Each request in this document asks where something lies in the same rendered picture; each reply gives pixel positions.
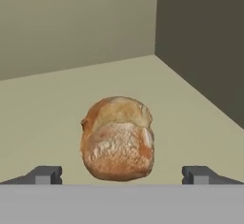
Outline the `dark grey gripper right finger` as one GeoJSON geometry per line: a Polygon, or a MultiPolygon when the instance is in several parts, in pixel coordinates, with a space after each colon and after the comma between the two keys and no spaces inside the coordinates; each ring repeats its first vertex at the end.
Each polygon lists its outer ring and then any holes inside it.
{"type": "Polygon", "coordinates": [[[240,184],[240,181],[222,176],[207,166],[183,166],[183,184],[240,184]]]}

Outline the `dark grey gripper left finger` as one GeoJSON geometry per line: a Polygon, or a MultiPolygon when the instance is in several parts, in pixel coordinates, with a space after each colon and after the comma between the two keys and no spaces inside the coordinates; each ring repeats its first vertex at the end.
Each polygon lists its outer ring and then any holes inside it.
{"type": "Polygon", "coordinates": [[[29,173],[3,181],[3,184],[61,184],[61,166],[37,166],[29,173]]]}

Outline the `brown crusty bread loaf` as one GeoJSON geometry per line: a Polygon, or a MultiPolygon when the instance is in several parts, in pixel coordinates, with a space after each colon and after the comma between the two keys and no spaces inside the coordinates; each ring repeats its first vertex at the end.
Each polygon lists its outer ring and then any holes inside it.
{"type": "Polygon", "coordinates": [[[110,181],[148,176],[154,163],[152,122],[149,109],[133,98],[95,103],[81,121],[80,153],[90,174],[110,181]]]}

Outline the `beige cabinet interior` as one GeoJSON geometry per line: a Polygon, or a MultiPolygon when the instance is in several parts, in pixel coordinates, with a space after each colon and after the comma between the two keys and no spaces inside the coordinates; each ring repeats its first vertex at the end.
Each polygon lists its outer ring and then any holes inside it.
{"type": "Polygon", "coordinates": [[[56,165],[92,176],[81,120],[132,97],[152,114],[152,184],[185,165],[244,181],[242,0],[0,0],[0,182],[56,165]]]}

